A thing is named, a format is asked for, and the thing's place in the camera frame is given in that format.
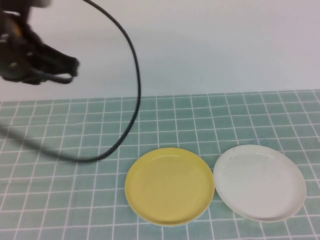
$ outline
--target tiled surface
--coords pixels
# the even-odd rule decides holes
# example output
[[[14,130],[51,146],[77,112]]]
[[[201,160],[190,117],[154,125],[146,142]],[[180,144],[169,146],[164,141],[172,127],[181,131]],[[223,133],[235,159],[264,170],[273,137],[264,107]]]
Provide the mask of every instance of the tiled surface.
[[[319,240],[320,91],[145,97],[128,138],[92,164],[52,161],[0,136],[1,240]],[[132,116],[134,98],[2,102],[0,123],[74,156],[109,148]],[[259,223],[234,214],[215,194],[197,220],[148,224],[125,198],[126,174],[157,148],[180,147],[213,168],[243,144],[281,151],[304,175],[307,199],[296,216]]]

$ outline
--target black cable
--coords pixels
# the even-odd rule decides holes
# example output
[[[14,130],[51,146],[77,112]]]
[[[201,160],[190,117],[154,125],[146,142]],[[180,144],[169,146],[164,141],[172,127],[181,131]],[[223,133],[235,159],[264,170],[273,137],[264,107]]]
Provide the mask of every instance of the black cable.
[[[83,1],[86,2],[87,4],[91,5],[92,7],[97,9],[98,11],[100,11],[102,14],[104,14],[107,18],[109,18],[117,26],[117,28],[124,35],[125,39],[127,40],[128,44],[130,46],[130,49],[132,51],[134,64],[135,64],[135,70],[136,70],[138,95],[137,95],[137,98],[136,98],[136,105],[135,105],[133,116],[132,116],[128,126],[124,130],[123,134],[118,139],[118,141],[108,151],[106,151],[105,153],[103,153],[103,154],[101,154],[99,156],[95,156],[95,157],[77,158],[77,157],[66,155],[66,154],[60,154],[60,152],[49,150],[48,148],[46,148],[44,146],[39,146],[38,142],[29,140],[29,139],[28,140],[24,139],[23,137],[21,137],[17,133],[14,133],[14,132],[10,131],[9,129],[5,129],[2,126],[0,126],[0,132],[1,133],[6,133],[7,138],[11,138],[11,139],[15,140],[16,142],[19,142],[20,144],[23,144],[24,146],[28,147],[29,149],[35,150],[37,152],[40,152],[41,154],[46,155],[47,157],[58,158],[59,160],[63,160],[63,161],[90,163],[90,162],[96,162],[96,161],[105,159],[108,156],[110,156],[122,144],[122,142],[127,137],[128,133],[130,132],[132,126],[135,123],[135,120],[136,120],[138,112],[139,112],[139,107],[140,107],[140,102],[141,102],[141,79],[140,79],[140,69],[139,69],[138,57],[137,57],[137,54],[136,54],[136,50],[135,50],[134,45],[131,42],[130,37],[128,36],[127,32],[120,25],[120,23],[116,19],[114,19],[114,17],[111,16],[102,7],[100,7],[96,3],[92,2],[91,0],[83,0]]]

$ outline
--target white wall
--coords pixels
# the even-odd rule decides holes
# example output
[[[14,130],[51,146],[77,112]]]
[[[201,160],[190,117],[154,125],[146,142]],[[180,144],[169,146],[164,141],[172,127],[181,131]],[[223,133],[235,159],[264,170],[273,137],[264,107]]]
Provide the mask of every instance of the white wall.
[[[132,55],[81,0],[34,9],[31,24],[81,61],[70,85],[0,82],[0,100],[135,96]],[[95,0],[136,46],[143,95],[320,88],[319,0]]]

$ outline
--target plate rim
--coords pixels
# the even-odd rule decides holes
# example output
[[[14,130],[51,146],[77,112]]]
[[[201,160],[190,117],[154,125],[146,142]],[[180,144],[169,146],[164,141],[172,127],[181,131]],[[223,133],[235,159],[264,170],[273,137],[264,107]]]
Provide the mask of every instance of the plate rim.
[[[302,174],[302,172],[300,171],[300,169],[298,168],[298,166],[290,159],[288,158],[286,155],[284,155],[283,153],[273,149],[273,148],[270,148],[270,147],[267,147],[267,146],[261,146],[261,145],[254,145],[254,144],[246,144],[246,145],[238,145],[238,146],[235,146],[235,147],[232,147],[230,149],[228,149],[227,151],[225,151],[223,154],[221,154],[221,156],[218,158],[218,160],[215,162],[215,165],[214,165],[214,168],[213,168],[213,175],[215,175],[215,169],[216,169],[216,166],[218,164],[218,162],[221,162],[222,159],[224,158],[225,155],[229,154],[230,152],[234,151],[234,149],[236,148],[256,148],[256,149],[265,149],[265,150],[268,150],[268,151],[271,151],[273,153],[277,153],[277,154],[281,154],[283,158],[285,159],[288,159],[290,162],[292,162],[292,164],[296,167],[296,169],[298,170],[298,174],[300,175],[300,178],[301,180],[303,180],[303,201],[301,203],[299,203],[299,208],[292,214],[290,214],[289,216],[286,216],[286,217],[282,217],[282,218],[279,218],[279,219],[276,219],[276,220],[261,220],[261,219],[256,219],[256,218],[253,218],[253,217],[248,217],[246,216],[245,214],[242,214],[242,213],[239,213],[238,211],[234,210],[233,207],[230,206],[230,204],[228,204],[226,201],[225,201],[225,198],[223,199],[223,197],[221,196],[221,194],[219,193],[221,191],[221,189],[219,188],[219,185],[215,184],[215,190],[216,192],[219,194],[220,198],[222,199],[222,201],[232,210],[234,211],[235,213],[239,214],[240,216],[244,217],[245,219],[250,219],[250,220],[253,220],[253,221],[257,221],[257,222],[262,222],[262,223],[276,223],[276,222],[280,222],[280,221],[283,221],[283,220],[286,220],[288,218],[291,218],[292,216],[294,216],[297,212],[300,211],[300,209],[303,207],[304,203],[305,203],[305,200],[306,200],[306,197],[307,197],[307,185],[306,185],[306,180]]]
[[[153,153],[153,152],[157,152],[157,151],[164,151],[164,150],[178,150],[178,151],[184,151],[188,154],[192,154],[194,155],[195,157],[199,158],[200,160],[203,161],[203,163],[205,163],[206,167],[208,168],[208,170],[211,172],[211,175],[212,175],[212,182],[213,182],[213,191],[212,191],[212,196],[210,196],[210,202],[206,205],[205,209],[199,214],[197,215],[196,217],[194,217],[193,219],[191,220],[188,220],[186,222],[182,222],[182,223],[178,223],[178,224],[160,224],[160,223],[156,223],[156,222],[153,222],[153,221],[150,221],[148,219],[145,219],[144,217],[142,217],[140,214],[138,214],[136,212],[136,210],[132,207],[132,205],[130,204],[130,201],[128,200],[128,197],[127,197],[127,179],[128,179],[128,175],[129,175],[129,172],[130,170],[132,169],[132,167],[142,158],[142,157],[146,157],[147,155]],[[214,178],[214,175],[213,175],[213,171],[211,170],[211,168],[209,167],[209,165],[206,163],[205,160],[203,160],[200,156],[198,156],[197,154],[189,151],[189,150],[185,150],[185,149],[182,149],[182,148],[178,148],[178,147],[162,147],[162,148],[157,148],[157,149],[154,149],[152,151],[149,151],[147,153],[145,153],[144,155],[142,155],[141,157],[139,157],[134,163],[133,165],[130,167],[126,177],[125,177],[125,182],[124,182],[124,195],[125,195],[125,199],[126,201],[128,202],[130,208],[133,210],[133,212],[140,218],[142,218],[143,220],[145,220],[146,222],[150,223],[150,224],[153,224],[153,225],[156,225],[156,226],[161,226],[161,227],[177,227],[177,226],[183,226],[183,225],[186,225],[198,218],[200,218],[205,212],[206,210],[209,208],[210,204],[212,203],[212,200],[214,198],[214,195],[215,195],[215,192],[216,192],[216,182],[215,182],[215,178]]]

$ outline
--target yellow plate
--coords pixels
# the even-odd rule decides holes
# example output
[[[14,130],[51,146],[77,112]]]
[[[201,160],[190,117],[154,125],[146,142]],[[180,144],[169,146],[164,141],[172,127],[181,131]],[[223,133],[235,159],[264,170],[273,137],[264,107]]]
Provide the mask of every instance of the yellow plate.
[[[125,180],[131,208],[153,224],[176,226],[199,217],[215,192],[213,174],[196,154],[160,148],[140,157]]]

